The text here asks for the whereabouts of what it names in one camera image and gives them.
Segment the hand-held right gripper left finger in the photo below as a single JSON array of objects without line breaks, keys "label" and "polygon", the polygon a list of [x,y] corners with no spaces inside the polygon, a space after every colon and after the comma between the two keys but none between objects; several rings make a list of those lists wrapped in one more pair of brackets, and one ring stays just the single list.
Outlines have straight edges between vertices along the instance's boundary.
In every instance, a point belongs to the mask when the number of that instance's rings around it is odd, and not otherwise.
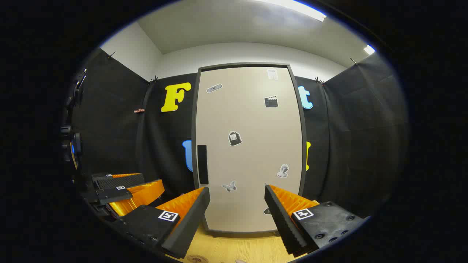
[{"label": "hand-held right gripper left finger", "polygon": [[154,254],[184,258],[209,203],[209,188],[201,187],[157,207],[140,205],[117,220],[117,230]]}]

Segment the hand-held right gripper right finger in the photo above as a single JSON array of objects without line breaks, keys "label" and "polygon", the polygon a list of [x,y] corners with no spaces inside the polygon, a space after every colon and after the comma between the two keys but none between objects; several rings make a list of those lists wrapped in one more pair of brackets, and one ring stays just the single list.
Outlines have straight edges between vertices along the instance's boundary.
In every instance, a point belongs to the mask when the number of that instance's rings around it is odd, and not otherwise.
[{"label": "hand-held right gripper right finger", "polygon": [[329,248],[367,221],[334,202],[311,201],[271,184],[264,199],[287,253],[295,257]]}]

